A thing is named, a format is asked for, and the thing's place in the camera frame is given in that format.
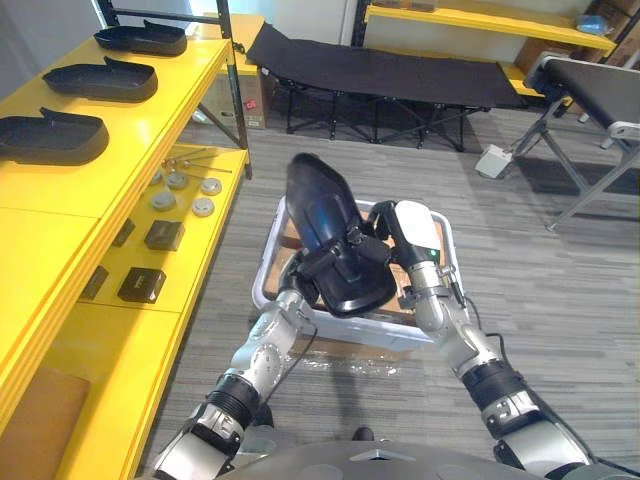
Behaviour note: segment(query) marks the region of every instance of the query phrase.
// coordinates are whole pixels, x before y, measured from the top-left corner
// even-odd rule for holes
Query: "brown cardboard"
[[[607,59],[607,65],[622,67],[637,50],[640,50],[640,23],[637,23],[616,47]]]
[[[433,12],[438,8],[438,0],[411,0],[409,8],[419,12]]]
[[[0,437],[0,480],[55,477],[90,386],[55,370],[36,372]]]
[[[609,3],[633,16],[640,8],[640,0],[609,0]]]
[[[637,0],[609,0],[599,2],[596,6],[592,5],[589,12],[592,15],[600,15],[605,22],[607,22],[609,31],[606,37],[615,41],[618,35],[620,35],[620,32],[622,32],[624,27],[629,23],[629,15],[625,15],[625,11],[633,9],[634,3],[640,2]]]
[[[266,128],[267,113],[273,97],[273,81],[262,72],[257,75],[238,75],[242,110],[248,128]],[[226,74],[216,76],[211,87],[202,99],[208,110],[227,126],[236,124],[231,99],[231,87]]]
[[[571,55],[575,49],[575,46],[565,43],[552,42],[540,38],[528,38],[516,58],[515,65],[526,75],[542,52]]]

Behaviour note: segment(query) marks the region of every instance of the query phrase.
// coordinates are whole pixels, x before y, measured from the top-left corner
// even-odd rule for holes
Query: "robot forearm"
[[[230,468],[244,431],[271,395],[286,355],[311,325],[312,315],[294,289],[282,290],[262,309],[216,388],[158,457],[155,470],[160,478],[210,480]]]

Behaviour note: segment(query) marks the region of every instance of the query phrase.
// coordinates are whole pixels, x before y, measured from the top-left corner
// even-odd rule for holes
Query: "black cable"
[[[622,470],[623,472],[628,473],[629,475],[635,475],[637,477],[640,477],[640,472],[637,472],[632,468],[624,467],[619,463],[612,462],[611,460],[607,460],[606,458],[602,458],[602,457],[596,457],[596,460],[598,460],[598,462],[604,465],[607,465],[608,467],[617,468],[618,470]]]
[[[476,316],[476,323],[478,324],[478,330],[483,331],[482,322],[480,321],[480,314],[478,313],[478,307],[476,307],[475,302],[471,300],[469,297],[467,297],[466,295],[464,296],[464,299],[469,303],[469,305],[471,305],[473,314]]]
[[[267,398],[265,398],[265,400],[263,402],[265,405],[269,403],[269,400],[271,400],[271,396],[273,395],[273,393],[278,389],[280,384],[282,382],[284,382],[284,380],[291,373],[291,370],[293,370],[296,367],[296,365],[298,363],[300,363],[300,360],[302,360],[302,357],[304,357],[307,354],[307,352],[309,351],[309,349],[311,348],[311,344],[313,344],[313,342],[316,339],[316,336],[318,335],[318,327],[316,325],[314,325],[313,328],[314,328],[313,335],[311,335],[311,338],[309,339],[309,342],[307,343],[307,346],[304,347],[304,350],[302,351],[302,353],[300,355],[298,355],[298,358],[296,358],[296,361],[293,362],[293,365],[291,365],[287,369],[287,371],[282,374],[282,376],[280,377],[280,380],[278,380],[278,383],[276,383],[275,387],[273,387],[273,390],[271,390],[271,393],[269,395],[267,395]]]

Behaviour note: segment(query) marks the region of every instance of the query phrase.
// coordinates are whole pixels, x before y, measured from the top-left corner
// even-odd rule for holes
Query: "brown box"
[[[248,128],[266,128],[267,114],[273,98],[274,82],[258,71],[257,75],[238,75],[242,110]],[[226,73],[216,76],[211,87],[202,99],[207,109],[227,126],[236,124],[231,98],[231,87]]]
[[[638,0],[609,0],[599,2],[597,6],[590,8],[589,12],[591,15],[600,15],[605,22],[607,22],[609,31],[606,37],[615,41],[618,35],[620,35],[620,32],[622,32],[624,27],[629,23],[629,15],[633,14],[627,11],[631,11],[634,8],[637,10],[638,4],[640,4]]]
[[[575,48],[575,46],[565,43],[552,42],[539,38],[528,38],[516,58],[515,65],[526,75],[542,52],[571,55],[575,51]]]
[[[409,8],[420,12],[433,12],[438,8],[438,0],[411,0]]]
[[[56,476],[90,386],[55,370],[36,372],[0,437],[0,479]]]
[[[640,23],[637,23],[616,47],[607,59],[607,65],[622,67],[637,50],[640,50]]]

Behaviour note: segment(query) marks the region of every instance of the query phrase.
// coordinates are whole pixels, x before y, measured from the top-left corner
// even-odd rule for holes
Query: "blue object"
[[[607,22],[600,15],[579,15],[576,18],[576,29],[594,35],[604,35],[609,31]]]

